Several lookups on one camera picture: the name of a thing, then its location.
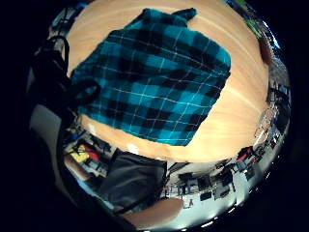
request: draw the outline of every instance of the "table surface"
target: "table surface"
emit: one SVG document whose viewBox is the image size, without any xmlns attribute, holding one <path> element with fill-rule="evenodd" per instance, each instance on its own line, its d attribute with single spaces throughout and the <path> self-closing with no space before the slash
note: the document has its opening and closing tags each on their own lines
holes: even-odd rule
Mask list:
<svg viewBox="0 0 309 232">
<path fill-rule="evenodd" d="M 267 108 L 268 66 L 262 60 L 257 38 L 243 19 L 220 0 L 97 0 L 85 8 L 68 34 L 68 75 L 110 31 L 122 29 L 144 8 L 172 13 L 191 7 L 198 14 L 188 27 L 225 47 L 232 57 L 231 75 L 192 141 L 185 147 L 152 142 L 82 115 L 85 130 L 122 150 L 173 161 L 224 160 L 254 144 L 255 130 Z"/>
</svg>

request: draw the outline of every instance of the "black fabric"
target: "black fabric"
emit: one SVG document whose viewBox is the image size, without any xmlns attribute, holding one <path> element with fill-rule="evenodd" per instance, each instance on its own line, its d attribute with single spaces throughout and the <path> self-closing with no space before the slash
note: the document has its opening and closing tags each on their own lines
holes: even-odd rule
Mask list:
<svg viewBox="0 0 309 232">
<path fill-rule="evenodd" d="M 98 195 L 114 206 L 127 208 L 139 203 L 142 210 L 155 203 L 162 190 L 166 161 L 148 159 L 132 153 L 120 153 L 112 160 Z"/>
<path fill-rule="evenodd" d="M 93 173 L 91 173 L 91 178 L 84 181 L 84 183 L 92 190 L 97 191 L 103 180 L 99 177 L 96 177 Z"/>
</svg>

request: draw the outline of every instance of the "plaid shirt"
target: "plaid shirt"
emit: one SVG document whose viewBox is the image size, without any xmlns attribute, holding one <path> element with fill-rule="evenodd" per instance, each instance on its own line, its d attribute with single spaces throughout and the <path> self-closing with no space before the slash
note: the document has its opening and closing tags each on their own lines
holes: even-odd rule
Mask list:
<svg viewBox="0 0 309 232">
<path fill-rule="evenodd" d="M 73 72 L 73 83 L 92 78 L 101 86 L 99 97 L 79 112 L 141 138 L 187 145 L 231 67 L 223 47 L 187 28 L 195 15 L 195 9 L 145 9 L 110 32 Z"/>
</svg>

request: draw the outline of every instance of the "blue plaid shirt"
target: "blue plaid shirt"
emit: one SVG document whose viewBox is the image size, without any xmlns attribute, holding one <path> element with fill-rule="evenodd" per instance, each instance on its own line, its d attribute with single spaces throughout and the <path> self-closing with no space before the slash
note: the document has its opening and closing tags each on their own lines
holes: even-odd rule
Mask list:
<svg viewBox="0 0 309 232">
<path fill-rule="evenodd" d="M 187 145 L 231 68 L 223 47 L 187 28 L 196 14 L 145 9 L 110 32 L 73 72 L 73 83 L 92 78 L 101 86 L 99 97 L 79 112 L 141 138 Z"/>
</svg>

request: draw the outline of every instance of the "chair backrest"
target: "chair backrest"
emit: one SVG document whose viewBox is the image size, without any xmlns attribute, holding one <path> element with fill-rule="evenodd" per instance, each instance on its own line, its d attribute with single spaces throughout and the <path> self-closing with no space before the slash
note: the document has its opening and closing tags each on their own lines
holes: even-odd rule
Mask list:
<svg viewBox="0 0 309 232">
<path fill-rule="evenodd" d="M 135 213 L 121 215 L 136 229 L 151 229 L 174 219 L 183 208 L 183 201 L 178 198 L 159 200 L 153 206 Z"/>
<path fill-rule="evenodd" d="M 98 194 L 114 206 L 121 206 L 118 214 L 154 204 L 163 188 L 166 161 L 120 151 L 114 156 Z"/>
</svg>

